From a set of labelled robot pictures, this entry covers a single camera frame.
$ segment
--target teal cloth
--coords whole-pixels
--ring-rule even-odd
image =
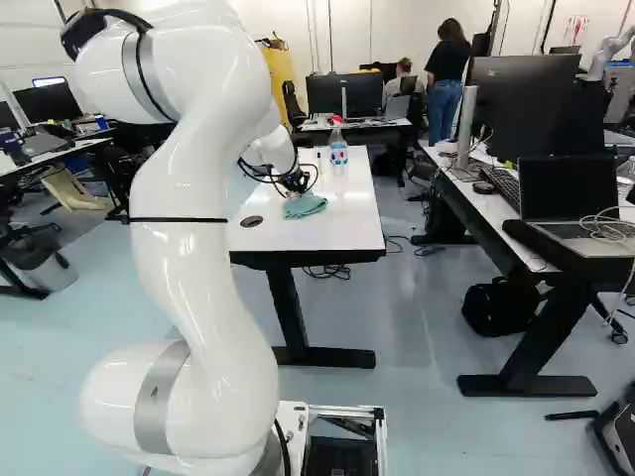
[[[320,213],[328,205],[328,200],[321,196],[316,196],[312,191],[296,198],[289,198],[285,201],[285,218],[304,218],[305,216]]]

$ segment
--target person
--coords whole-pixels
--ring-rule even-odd
[[[430,90],[430,146],[451,136],[452,122],[463,94],[461,78],[471,48],[463,28],[454,18],[445,20],[439,26],[438,34],[441,41],[425,68]]]
[[[397,61],[397,77],[391,79],[384,85],[384,100],[383,107],[386,108],[386,103],[389,97],[393,97],[401,92],[401,79],[404,76],[412,75],[413,62],[409,58],[401,58]],[[424,92],[424,83],[417,78],[415,85],[415,92]]]

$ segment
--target seated person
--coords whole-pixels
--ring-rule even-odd
[[[404,76],[411,76],[411,71],[413,69],[413,62],[410,61],[409,58],[401,58],[397,62],[397,77],[395,79],[391,79],[384,85],[384,99],[382,102],[382,106],[386,108],[386,103],[388,102],[389,97],[396,96],[401,93],[401,79]],[[415,92],[424,93],[424,84],[422,81],[417,78],[417,85],[415,86]]]

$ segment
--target poster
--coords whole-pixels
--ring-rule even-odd
[[[590,19],[586,15],[571,15],[566,20],[563,46],[581,46],[588,30]]]

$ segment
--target light blue floor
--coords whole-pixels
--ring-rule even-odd
[[[404,203],[391,180],[379,180],[377,193],[387,233],[421,224],[420,205]],[[379,365],[282,368],[282,397],[386,407],[391,475],[608,474],[583,422],[546,423],[543,415],[601,408],[618,396],[633,378],[635,342],[615,346],[589,312],[546,372],[587,375],[596,399],[462,398],[456,376],[497,372],[518,341],[479,338],[460,315],[466,289],[497,273],[476,247],[427,259],[413,250],[353,266],[349,282],[296,274],[311,342],[373,349]],[[0,474],[133,476],[137,468],[81,430],[78,391],[105,353],[162,339],[172,326],[137,282],[125,227],[104,223],[64,252],[80,274],[71,288],[44,302],[0,297]],[[282,344],[265,276],[245,268],[235,275],[270,342]],[[621,320],[635,335],[635,322]]]

